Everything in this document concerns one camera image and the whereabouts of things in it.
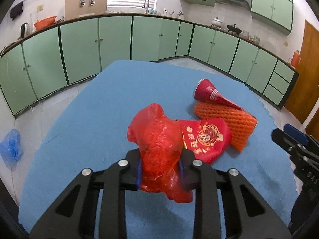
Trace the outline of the orange thermos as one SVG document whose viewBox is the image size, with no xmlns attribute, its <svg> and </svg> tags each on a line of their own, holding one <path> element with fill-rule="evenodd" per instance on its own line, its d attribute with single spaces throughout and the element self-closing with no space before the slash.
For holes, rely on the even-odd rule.
<svg viewBox="0 0 319 239">
<path fill-rule="evenodd" d="M 296 67 L 299 63 L 300 63 L 300 52 L 298 50 L 296 50 L 293 54 L 292 60 L 291 60 L 291 65 L 293 67 Z"/>
</svg>

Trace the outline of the steel kettle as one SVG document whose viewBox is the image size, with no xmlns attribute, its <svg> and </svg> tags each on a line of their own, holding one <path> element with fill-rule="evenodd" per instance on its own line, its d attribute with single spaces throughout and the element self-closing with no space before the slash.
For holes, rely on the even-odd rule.
<svg viewBox="0 0 319 239">
<path fill-rule="evenodd" d="M 25 22 L 21 25 L 20 34 L 22 39 L 30 35 L 30 25 L 28 22 Z"/>
</svg>

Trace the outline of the chrome sink faucet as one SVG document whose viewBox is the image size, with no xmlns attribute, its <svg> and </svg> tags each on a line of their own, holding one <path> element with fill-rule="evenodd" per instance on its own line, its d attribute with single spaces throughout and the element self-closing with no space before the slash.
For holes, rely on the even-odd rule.
<svg viewBox="0 0 319 239">
<path fill-rule="evenodd" d="M 142 5 L 142 8 L 145 9 L 145 14 L 149 13 L 149 2 L 150 0 L 144 0 L 144 3 Z"/>
</svg>

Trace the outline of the red plastic bag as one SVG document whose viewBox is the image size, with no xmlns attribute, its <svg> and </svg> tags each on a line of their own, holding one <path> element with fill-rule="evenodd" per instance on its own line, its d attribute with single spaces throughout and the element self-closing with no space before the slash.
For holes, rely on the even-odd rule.
<svg viewBox="0 0 319 239">
<path fill-rule="evenodd" d="M 164 193 L 177 203 L 191 203 L 192 191 L 184 190 L 179 178 L 179 159 L 184 148 L 179 121 L 164 114 L 161 105 L 152 103 L 131 121 L 127 139 L 138 145 L 142 161 L 140 189 Z"/>
</svg>

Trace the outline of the cardboard box with scale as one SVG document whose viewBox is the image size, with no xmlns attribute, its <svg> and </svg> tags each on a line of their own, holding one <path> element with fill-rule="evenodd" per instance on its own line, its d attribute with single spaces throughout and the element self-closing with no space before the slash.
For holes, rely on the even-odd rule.
<svg viewBox="0 0 319 239">
<path fill-rule="evenodd" d="M 108 0 L 65 0 L 64 19 L 100 15 L 107 10 Z"/>
</svg>

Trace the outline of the white cooking pot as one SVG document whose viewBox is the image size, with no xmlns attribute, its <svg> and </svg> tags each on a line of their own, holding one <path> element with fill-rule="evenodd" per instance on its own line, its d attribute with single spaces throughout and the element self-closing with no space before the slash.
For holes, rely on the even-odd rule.
<svg viewBox="0 0 319 239">
<path fill-rule="evenodd" d="M 222 25 L 223 25 L 223 22 L 218 17 L 211 19 L 211 27 L 221 29 Z"/>
</svg>

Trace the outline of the green base kitchen cabinets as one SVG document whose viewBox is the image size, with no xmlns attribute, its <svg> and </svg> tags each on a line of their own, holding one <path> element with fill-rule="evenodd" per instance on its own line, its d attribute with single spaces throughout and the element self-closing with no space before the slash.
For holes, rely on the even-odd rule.
<svg viewBox="0 0 319 239">
<path fill-rule="evenodd" d="M 1 92 L 12 115 L 95 77 L 114 61 L 189 57 L 244 83 L 280 109 L 298 73 L 244 38 L 184 20 L 110 14 L 55 23 L 1 51 Z"/>
</svg>

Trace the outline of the blue table cloth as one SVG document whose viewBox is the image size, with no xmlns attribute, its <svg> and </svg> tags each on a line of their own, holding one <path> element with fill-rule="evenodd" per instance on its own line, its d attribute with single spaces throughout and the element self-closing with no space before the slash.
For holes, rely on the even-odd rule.
<svg viewBox="0 0 319 239">
<path fill-rule="evenodd" d="M 194 89 L 209 79 L 222 96 L 257 118 L 242 152 L 228 147 L 212 167 L 236 168 L 285 224 L 297 199 L 296 182 L 286 152 L 271 140 L 273 118 L 255 93 L 222 74 L 165 63 L 116 61 L 94 78 L 70 103 L 42 141 L 25 178 L 18 220 L 32 227 L 84 168 L 107 169 L 136 145 L 127 140 L 135 114 L 161 105 L 172 120 L 194 120 Z"/>
</svg>

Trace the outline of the orange plastic basket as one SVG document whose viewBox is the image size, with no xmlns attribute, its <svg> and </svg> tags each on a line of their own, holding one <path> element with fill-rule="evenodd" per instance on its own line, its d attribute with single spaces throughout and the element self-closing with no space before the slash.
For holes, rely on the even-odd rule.
<svg viewBox="0 0 319 239">
<path fill-rule="evenodd" d="M 51 16 L 51 17 L 48 17 L 48 18 L 44 18 L 41 21 L 37 21 L 33 25 L 34 25 L 34 27 L 35 27 L 35 29 L 37 31 L 40 31 L 42 29 L 45 29 L 45 28 L 53 25 L 55 23 L 55 20 L 56 20 L 56 16 Z"/>
</svg>

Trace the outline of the black wok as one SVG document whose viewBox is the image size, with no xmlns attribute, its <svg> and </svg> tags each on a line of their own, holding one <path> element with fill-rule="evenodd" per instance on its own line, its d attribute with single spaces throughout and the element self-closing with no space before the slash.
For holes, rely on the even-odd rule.
<svg viewBox="0 0 319 239">
<path fill-rule="evenodd" d="M 238 27 L 237 27 L 237 25 L 227 25 L 227 28 L 228 28 L 228 33 L 232 33 L 232 34 L 234 34 L 234 35 L 240 35 L 241 33 L 242 33 L 242 30 L 241 29 L 239 29 Z"/>
</svg>

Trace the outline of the dark hanging towel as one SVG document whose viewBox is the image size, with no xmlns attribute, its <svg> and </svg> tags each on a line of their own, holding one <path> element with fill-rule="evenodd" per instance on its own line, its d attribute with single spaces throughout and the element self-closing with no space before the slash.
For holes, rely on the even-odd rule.
<svg viewBox="0 0 319 239">
<path fill-rule="evenodd" d="M 23 1 L 16 4 L 14 7 L 10 10 L 10 18 L 14 21 L 19 15 L 21 15 L 23 12 Z"/>
</svg>

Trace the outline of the blue plastic bag on floor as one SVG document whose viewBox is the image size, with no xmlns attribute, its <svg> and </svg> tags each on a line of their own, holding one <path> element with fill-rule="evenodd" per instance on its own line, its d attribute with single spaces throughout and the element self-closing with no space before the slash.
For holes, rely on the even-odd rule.
<svg viewBox="0 0 319 239">
<path fill-rule="evenodd" d="M 21 135 L 12 129 L 1 142 L 1 157 L 8 168 L 14 168 L 22 155 Z"/>
</svg>

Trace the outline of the brown wooden door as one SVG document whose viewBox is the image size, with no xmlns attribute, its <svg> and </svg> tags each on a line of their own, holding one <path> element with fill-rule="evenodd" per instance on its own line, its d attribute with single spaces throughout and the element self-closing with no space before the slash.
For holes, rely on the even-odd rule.
<svg viewBox="0 0 319 239">
<path fill-rule="evenodd" d="M 297 82 L 284 107 L 304 123 L 318 100 L 318 30 L 305 21 Z"/>
</svg>

